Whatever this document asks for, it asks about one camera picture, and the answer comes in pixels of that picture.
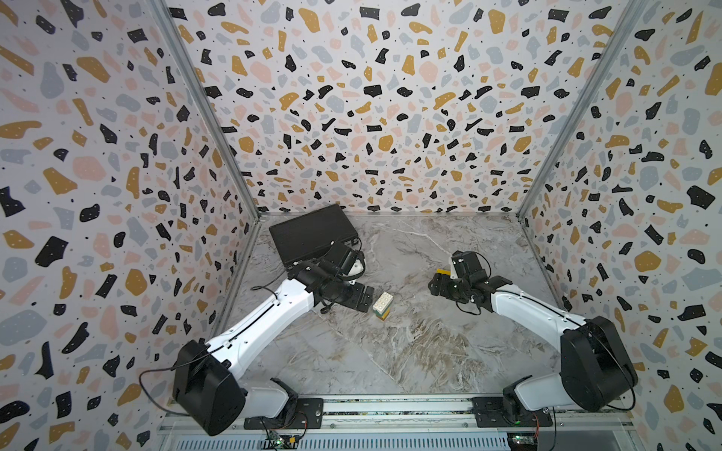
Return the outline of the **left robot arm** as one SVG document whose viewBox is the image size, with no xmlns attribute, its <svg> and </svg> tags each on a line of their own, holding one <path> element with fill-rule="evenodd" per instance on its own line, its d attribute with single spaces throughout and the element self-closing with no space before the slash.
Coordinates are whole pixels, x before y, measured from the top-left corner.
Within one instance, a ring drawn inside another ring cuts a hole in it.
<svg viewBox="0 0 722 451">
<path fill-rule="evenodd" d="M 173 400 L 210 436 L 239 418 L 256 419 L 265 428 L 293 424 L 299 396 L 287 383 L 274 378 L 242 385 L 242 378 L 268 345 L 317 306 L 368 312 L 373 289 L 358 281 L 365 272 L 363 252 L 342 242 L 333 242 L 321 257 L 294 263 L 248 316 L 207 342 L 182 347 L 173 369 Z"/>
</svg>

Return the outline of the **green lego brick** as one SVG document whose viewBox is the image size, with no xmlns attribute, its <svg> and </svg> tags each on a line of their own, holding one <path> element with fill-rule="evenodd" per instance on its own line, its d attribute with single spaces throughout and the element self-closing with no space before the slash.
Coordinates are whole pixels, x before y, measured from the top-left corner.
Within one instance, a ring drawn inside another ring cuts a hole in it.
<svg viewBox="0 0 722 451">
<path fill-rule="evenodd" d="M 373 311 L 375 315 L 383 314 L 385 311 L 390 310 L 391 304 L 385 303 L 385 304 L 375 304 L 373 306 Z"/>
</svg>

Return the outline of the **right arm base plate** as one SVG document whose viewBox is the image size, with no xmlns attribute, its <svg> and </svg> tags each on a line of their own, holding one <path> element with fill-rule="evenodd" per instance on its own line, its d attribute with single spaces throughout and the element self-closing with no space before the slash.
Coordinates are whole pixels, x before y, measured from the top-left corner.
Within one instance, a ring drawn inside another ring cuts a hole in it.
<svg viewBox="0 0 722 451">
<path fill-rule="evenodd" d="M 528 411 L 510 397 L 472 398 L 472 410 L 478 428 L 547 428 L 553 426 L 550 413 Z"/>
</svg>

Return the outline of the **white lego brick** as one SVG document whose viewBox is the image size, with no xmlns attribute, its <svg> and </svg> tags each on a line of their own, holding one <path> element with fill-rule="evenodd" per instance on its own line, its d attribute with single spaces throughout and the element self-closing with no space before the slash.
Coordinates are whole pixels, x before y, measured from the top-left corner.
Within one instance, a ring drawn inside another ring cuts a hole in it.
<svg viewBox="0 0 722 451">
<path fill-rule="evenodd" d="M 373 306 L 375 304 L 385 304 L 385 303 L 391 304 L 392 302 L 393 302 L 393 296 L 391 294 L 389 294 L 388 292 L 383 292 L 379 296 L 379 298 L 376 300 L 376 302 L 373 304 Z"/>
</svg>

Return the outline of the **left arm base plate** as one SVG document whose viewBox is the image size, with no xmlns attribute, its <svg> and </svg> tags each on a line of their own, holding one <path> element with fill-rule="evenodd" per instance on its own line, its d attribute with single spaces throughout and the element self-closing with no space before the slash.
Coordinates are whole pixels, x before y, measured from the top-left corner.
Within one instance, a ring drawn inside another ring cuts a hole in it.
<svg viewBox="0 0 722 451">
<path fill-rule="evenodd" d="M 276 417 L 244 419 L 245 430 L 319 430 L 323 422 L 323 398 L 290 400 Z"/>
</svg>

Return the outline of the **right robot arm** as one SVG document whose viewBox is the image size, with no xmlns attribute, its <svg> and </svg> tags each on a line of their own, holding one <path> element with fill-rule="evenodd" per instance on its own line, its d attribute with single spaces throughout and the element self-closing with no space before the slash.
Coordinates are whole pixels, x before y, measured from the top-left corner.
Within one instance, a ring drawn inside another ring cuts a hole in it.
<svg viewBox="0 0 722 451">
<path fill-rule="evenodd" d="M 458 307 L 473 304 L 475 316 L 489 312 L 511 319 L 560 354 L 558 373 L 526 377 L 505 387 L 502 411 L 509 420 L 556 407 L 595 413 L 633 394 L 639 376 L 609 319 L 585 318 L 531 296 L 508 278 L 493 275 L 489 261 L 478 252 L 456 251 L 449 262 L 448 271 L 438 270 L 432 277 L 432 295 Z"/>
</svg>

